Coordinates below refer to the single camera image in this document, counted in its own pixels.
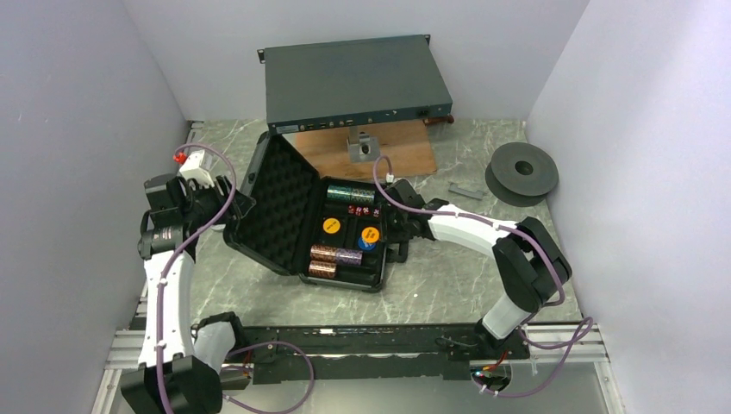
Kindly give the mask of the black poker set case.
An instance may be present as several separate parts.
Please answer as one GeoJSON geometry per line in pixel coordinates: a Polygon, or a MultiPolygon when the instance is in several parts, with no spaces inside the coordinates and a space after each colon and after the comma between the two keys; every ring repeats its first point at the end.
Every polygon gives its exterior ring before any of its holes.
{"type": "Polygon", "coordinates": [[[233,250],[282,276],[297,276],[311,285],[333,285],[363,292],[379,292],[389,263],[404,263],[409,242],[385,240],[387,201],[373,183],[337,179],[320,173],[281,135],[259,136],[239,191],[255,200],[248,214],[223,232],[233,250]],[[357,204],[327,199],[329,185],[374,190],[374,204],[357,204]],[[380,210],[380,217],[348,213],[348,206],[380,210]],[[327,217],[341,221],[341,230],[328,235],[322,230],[327,217]],[[380,241],[372,251],[358,247],[361,231],[369,226],[380,230],[380,241]],[[337,264],[334,279],[308,275],[310,248],[321,244],[363,252],[360,266],[337,264]]]}

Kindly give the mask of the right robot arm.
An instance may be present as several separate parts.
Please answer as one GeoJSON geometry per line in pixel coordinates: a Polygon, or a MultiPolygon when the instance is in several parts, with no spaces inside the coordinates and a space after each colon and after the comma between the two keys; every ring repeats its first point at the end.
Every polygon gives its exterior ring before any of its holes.
{"type": "Polygon", "coordinates": [[[497,264],[503,294],[475,326],[475,346],[486,358],[495,358],[509,344],[515,329],[549,305],[572,268],[544,224],[528,216],[519,222],[471,213],[446,200],[425,202],[405,179],[385,187],[381,194],[398,210],[390,221],[407,238],[451,242],[492,258],[497,264]]]}

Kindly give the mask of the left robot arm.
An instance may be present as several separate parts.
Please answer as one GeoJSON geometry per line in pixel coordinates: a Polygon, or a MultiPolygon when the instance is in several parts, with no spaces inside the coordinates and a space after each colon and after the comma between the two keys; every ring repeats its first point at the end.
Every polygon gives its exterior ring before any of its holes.
{"type": "Polygon", "coordinates": [[[121,376],[135,413],[218,413],[224,361],[240,360],[248,339],[240,319],[224,312],[192,330],[190,315],[197,239],[214,225],[237,224],[253,206],[225,176],[211,185],[176,174],[144,184],[149,203],[137,248],[148,288],[146,328],[137,369],[121,376]]]}

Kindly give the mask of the yellow big blind button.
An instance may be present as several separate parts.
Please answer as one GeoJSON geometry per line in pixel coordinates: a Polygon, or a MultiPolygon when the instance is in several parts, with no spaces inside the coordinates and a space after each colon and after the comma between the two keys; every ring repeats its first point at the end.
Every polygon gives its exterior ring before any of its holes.
{"type": "Polygon", "coordinates": [[[322,223],[322,230],[328,235],[337,234],[341,230],[341,221],[335,217],[327,217],[322,223]]]}

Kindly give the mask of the orange big blind button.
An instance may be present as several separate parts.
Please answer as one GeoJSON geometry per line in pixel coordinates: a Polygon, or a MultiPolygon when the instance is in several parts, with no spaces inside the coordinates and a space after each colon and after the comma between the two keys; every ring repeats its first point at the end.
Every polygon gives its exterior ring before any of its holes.
{"type": "Polygon", "coordinates": [[[361,231],[360,240],[364,244],[375,244],[380,241],[380,230],[373,226],[366,227],[361,231]]]}

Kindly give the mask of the purple poker chip stack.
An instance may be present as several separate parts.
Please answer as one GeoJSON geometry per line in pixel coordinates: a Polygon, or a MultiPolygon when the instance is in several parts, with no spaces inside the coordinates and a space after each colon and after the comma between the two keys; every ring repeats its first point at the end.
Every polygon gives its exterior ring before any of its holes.
{"type": "Polygon", "coordinates": [[[337,248],[335,250],[335,262],[340,265],[360,266],[363,260],[363,252],[356,249],[337,248]]]}

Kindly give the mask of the orange brown poker chip stack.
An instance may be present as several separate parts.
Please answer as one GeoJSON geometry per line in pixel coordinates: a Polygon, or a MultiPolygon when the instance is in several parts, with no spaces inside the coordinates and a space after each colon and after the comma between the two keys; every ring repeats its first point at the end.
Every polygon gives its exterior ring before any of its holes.
{"type": "Polygon", "coordinates": [[[327,263],[337,262],[338,248],[316,244],[310,248],[310,259],[327,263]]]}

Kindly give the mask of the blue small blind button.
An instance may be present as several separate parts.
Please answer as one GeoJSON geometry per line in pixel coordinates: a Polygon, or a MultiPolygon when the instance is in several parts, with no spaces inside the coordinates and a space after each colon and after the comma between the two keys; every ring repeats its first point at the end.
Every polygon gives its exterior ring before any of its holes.
{"type": "Polygon", "coordinates": [[[358,239],[358,247],[363,251],[372,251],[376,248],[376,243],[365,241],[363,238],[358,239]]]}

